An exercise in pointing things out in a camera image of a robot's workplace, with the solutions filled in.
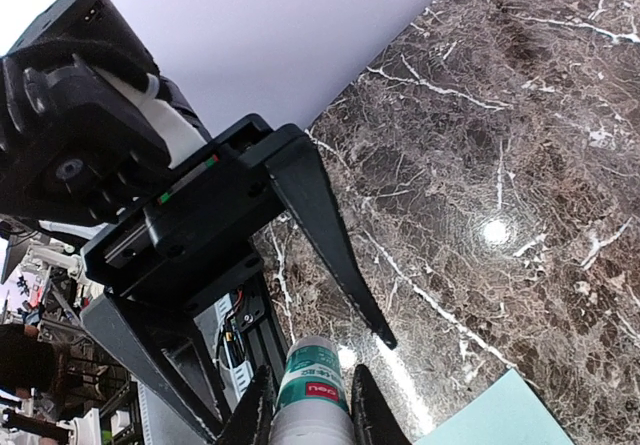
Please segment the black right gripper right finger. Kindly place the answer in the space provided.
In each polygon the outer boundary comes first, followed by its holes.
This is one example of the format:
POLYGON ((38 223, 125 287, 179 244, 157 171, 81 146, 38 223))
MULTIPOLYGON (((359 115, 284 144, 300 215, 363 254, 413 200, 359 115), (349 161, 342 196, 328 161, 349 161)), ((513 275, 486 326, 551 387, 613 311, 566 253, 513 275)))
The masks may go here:
POLYGON ((358 445, 410 445, 369 368, 356 366, 351 387, 351 416, 358 445))

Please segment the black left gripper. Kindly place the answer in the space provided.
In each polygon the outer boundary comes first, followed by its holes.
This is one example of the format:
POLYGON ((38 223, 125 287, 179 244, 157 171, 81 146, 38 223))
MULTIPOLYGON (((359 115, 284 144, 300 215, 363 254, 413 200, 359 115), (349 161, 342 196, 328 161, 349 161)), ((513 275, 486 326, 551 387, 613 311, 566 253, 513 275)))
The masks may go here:
POLYGON ((110 292, 81 313, 84 329, 206 443, 232 412, 196 318, 258 270, 251 238, 286 209, 369 330, 395 349, 319 152, 293 124, 242 118, 82 250, 86 276, 110 292))

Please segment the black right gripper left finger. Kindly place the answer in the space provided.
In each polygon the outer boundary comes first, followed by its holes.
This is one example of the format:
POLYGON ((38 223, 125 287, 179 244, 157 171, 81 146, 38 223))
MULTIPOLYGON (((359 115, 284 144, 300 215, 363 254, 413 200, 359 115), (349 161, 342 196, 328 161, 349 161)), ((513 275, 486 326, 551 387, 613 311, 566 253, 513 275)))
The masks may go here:
POLYGON ((272 369, 261 365, 225 424, 218 445, 267 445, 276 404, 272 369))

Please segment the white green glue stick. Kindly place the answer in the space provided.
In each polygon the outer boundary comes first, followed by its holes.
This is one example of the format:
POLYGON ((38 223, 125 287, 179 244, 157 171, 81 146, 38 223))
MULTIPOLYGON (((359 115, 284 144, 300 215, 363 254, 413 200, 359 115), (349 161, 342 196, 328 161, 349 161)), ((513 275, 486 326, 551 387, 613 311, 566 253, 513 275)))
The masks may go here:
POLYGON ((334 344, 320 336, 290 348, 271 424, 271 444, 353 444, 354 427, 334 344))

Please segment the light blue paper envelope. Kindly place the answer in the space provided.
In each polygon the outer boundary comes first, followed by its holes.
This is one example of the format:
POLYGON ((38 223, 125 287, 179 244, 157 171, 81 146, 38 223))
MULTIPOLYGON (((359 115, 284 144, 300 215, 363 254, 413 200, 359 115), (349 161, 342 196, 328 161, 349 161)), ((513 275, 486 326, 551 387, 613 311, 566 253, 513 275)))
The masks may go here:
POLYGON ((419 444, 572 445, 518 372, 510 370, 419 444))

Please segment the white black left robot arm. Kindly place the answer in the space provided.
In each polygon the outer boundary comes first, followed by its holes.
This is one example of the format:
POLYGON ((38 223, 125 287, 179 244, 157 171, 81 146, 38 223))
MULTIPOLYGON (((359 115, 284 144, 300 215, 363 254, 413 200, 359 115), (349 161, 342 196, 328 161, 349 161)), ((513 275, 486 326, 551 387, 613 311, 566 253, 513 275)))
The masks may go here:
POLYGON ((253 235, 283 212, 381 341, 316 146, 242 117, 211 136, 110 0, 57 0, 1 59, 1 212, 96 234, 86 332, 208 444, 264 444, 286 356, 253 235))

